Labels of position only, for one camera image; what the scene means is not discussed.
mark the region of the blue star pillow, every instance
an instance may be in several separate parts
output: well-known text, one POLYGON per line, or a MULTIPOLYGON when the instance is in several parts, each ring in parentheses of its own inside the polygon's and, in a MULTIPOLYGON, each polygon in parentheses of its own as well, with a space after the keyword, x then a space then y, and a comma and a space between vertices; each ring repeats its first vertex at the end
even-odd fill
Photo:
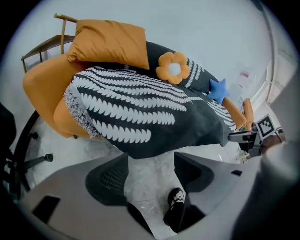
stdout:
POLYGON ((210 79, 210 86, 211 91, 209 98, 214 99, 217 103, 222 104, 223 99, 229 96, 229 93, 226 90, 226 79, 224 78, 220 82, 215 82, 214 80, 210 79))

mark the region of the white flower center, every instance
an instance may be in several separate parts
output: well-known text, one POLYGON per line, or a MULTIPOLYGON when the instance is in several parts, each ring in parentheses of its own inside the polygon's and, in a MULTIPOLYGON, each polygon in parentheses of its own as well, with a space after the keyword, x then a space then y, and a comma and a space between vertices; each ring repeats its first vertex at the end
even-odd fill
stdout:
POLYGON ((168 70, 172 76, 177 76, 181 72, 180 64, 176 62, 170 63, 168 70))

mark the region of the throw blanket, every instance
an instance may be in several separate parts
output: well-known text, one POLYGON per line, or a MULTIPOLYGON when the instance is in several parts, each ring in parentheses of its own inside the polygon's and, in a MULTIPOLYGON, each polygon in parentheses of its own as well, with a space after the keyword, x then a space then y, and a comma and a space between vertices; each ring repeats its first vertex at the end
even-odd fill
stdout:
POLYGON ((235 130, 228 111, 204 94, 128 67, 90 67, 73 76, 64 96, 90 136, 105 137, 135 159, 185 146, 224 146, 235 130))

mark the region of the flower-shaped pillow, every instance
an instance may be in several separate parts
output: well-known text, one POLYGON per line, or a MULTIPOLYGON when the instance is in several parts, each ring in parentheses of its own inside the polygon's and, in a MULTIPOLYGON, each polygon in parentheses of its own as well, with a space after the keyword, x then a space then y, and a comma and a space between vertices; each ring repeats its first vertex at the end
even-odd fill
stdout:
POLYGON ((182 79, 187 78, 189 75, 187 58, 180 52, 166 52, 159 57, 158 64, 156 75, 160 80, 179 84, 182 79))

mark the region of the tiled floor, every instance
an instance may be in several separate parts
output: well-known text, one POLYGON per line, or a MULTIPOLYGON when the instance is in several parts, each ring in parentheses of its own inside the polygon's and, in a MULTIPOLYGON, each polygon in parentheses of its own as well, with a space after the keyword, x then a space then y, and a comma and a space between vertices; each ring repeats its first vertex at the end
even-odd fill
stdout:
MULTIPOLYGON (((38 119, 33 131, 39 134, 31 140, 26 159, 36 158, 46 153, 54 155, 54 161, 43 162, 27 172, 33 188, 49 175, 63 167, 82 163, 98 157, 121 153, 108 142, 83 138, 64 138, 54 132, 45 122, 38 119)), ((229 142, 225 147, 218 144, 199 147, 185 147, 176 151, 185 152, 218 161, 238 163, 238 144, 229 142)), ((170 151, 147 159, 128 160, 129 175, 125 183, 125 196, 143 215, 156 239, 167 239, 174 233, 163 222, 168 209, 167 196, 176 187, 182 187, 175 172, 173 153, 170 151)))

